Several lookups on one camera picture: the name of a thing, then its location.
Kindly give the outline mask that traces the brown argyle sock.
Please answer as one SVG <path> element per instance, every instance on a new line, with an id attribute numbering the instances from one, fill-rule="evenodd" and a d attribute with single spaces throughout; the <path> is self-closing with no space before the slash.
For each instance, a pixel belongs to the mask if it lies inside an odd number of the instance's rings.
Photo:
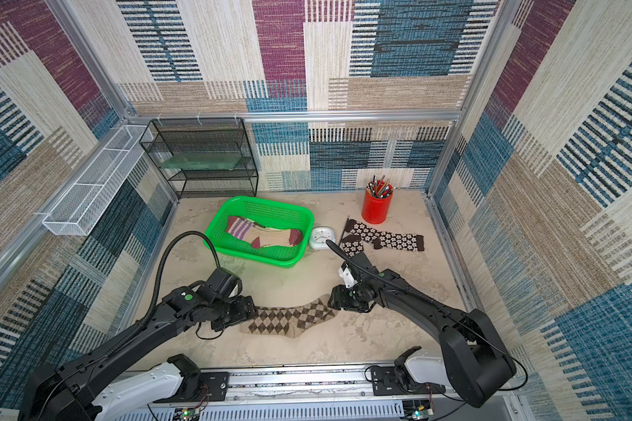
<path id="1" fill-rule="evenodd" d="M 254 319 L 241 324 L 241 333 L 297 338 L 306 330 L 334 319 L 338 310 L 328 307 L 330 295 L 295 307 L 257 307 Z"/>

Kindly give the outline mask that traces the beige purple striped sock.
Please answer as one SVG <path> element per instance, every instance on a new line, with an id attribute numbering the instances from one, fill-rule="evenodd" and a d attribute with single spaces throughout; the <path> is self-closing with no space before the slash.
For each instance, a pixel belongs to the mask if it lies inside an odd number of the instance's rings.
<path id="1" fill-rule="evenodd" d="M 252 219 L 230 216 L 226 225 L 226 233 L 237 240 L 251 245 L 254 249 L 264 247 L 296 247 L 304 235 L 298 229 L 276 229 L 261 226 Z"/>

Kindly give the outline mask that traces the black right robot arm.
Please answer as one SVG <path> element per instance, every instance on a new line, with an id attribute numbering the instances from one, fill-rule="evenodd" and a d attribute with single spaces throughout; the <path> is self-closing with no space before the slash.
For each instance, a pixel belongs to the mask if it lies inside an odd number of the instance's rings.
<path id="1" fill-rule="evenodd" d="M 504 345 L 489 317 L 481 310 L 464 312 L 441 303 L 410 285 L 400 274 L 378 271 L 361 252 L 351 257 L 328 240 L 328 248 L 343 259 L 340 277 L 328 306 L 333 310 L 369 313 L 374 306 L 393 310 L 428 333 L 440 346 L 442 358 L 430 363 L 414 347 L 396 359 L 395 372 L 404 382 L 450 387 L 460 398 L 479 408 L 499 391 L 521 389 L 528 382 L 506 384 L 523 364 Z"/>

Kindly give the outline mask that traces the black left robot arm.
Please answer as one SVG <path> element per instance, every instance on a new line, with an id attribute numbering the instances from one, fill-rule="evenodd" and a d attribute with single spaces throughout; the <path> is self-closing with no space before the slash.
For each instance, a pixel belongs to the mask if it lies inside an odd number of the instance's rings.
<path id="1" fill-rule="evenodd" d="M 200 370 L 178 354 L 145 375 L 119 376 L 156 347 L 210 323 L 222 334 L 226 328 L 254 319 L 251 296 L 242 295 L 242 281 L 217 265 L 205 281 L 173 289 L 161 298 L 166 261 L 185 232 L 167 245 L 158 264 L 153 296 L 146 314 L 91 352 L 58 368 L 43 364 L 27 380 L 20 420 L 114 420 L 143 405 L 181 396 L 193 399 L 200 387 Z"/>

